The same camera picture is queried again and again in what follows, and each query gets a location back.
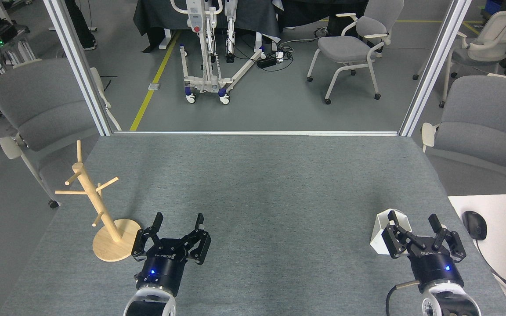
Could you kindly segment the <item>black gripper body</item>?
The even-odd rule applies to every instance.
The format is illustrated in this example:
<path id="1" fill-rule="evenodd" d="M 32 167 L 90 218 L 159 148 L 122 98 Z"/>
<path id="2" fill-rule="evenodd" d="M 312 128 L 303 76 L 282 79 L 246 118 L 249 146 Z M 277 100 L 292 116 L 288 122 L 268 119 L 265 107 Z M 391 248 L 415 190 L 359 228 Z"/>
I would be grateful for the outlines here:
<path id="1" fill-rule="evenodd" d="M 148 249 L 143 269 L 135 275 L 136 288 L 162 287 L 175 297 L 180 287 L 189 247 L 174 238 L 162 238 L 160 243 Z"/>
<path id="2" fill-rule="evenodd" d="M 426 288 L 436 281 L 448 281 L 464 286 L 450 252 L 442 246 L 440 251 L 422 250 L 416 245 L 408 248 L 409 260 L 419 288 Z"/>

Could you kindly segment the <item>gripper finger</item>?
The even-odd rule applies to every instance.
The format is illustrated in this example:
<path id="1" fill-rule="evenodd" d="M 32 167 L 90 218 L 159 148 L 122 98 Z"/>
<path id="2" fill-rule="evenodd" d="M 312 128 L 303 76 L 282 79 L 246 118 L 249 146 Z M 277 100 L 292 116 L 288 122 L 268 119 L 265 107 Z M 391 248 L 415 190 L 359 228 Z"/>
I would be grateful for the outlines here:
<path id="1" fill-rule="evenodd" d="M 145 246 L 149 238 L 152 238 L 154 244 L 160 244 L 160 238 L 157 236 L 157 232 L 159 231 L 162 222 L 163 215 L 161 212 L 157 212 L 154 222 L 151 226 L 137 231 L 132 248 L 132 257 L 137 262 L 140 262 L 147 258 Z"/>
<path id="2" fill-rule="evenodd" d="M 431 246 L 432 250 L 439 251 L 443 242 L 446 241 L 450 250 L 450 256 L 456 260 L 456 262 L 461 262 L 466 257 L 466 252 L 458 232 L 450 231 L 448 228 L 444 227 L 440 220 L 438 220 L 436 214 L 431 214 L 428 217 L 428 221 L 436 234 Z"/>
<path id="3" fill-rule="evenodd" d="M 399 258 L 408 247 L 408 244 L 416 243 L 416 236 L 401 226 L 396 211 L 387 214 L 388 225 L 382 231 L 382 238 L 390 256 Z"/>
<path id="4" fill-rule="evenodd" d="M 194 260 L 198 265 L 204 263 L 211 243 L 211 236 L 205 230 L 203 222 L 203 214 L 198 214 L 194 230 L 182 238 L 186 258 Z"/>

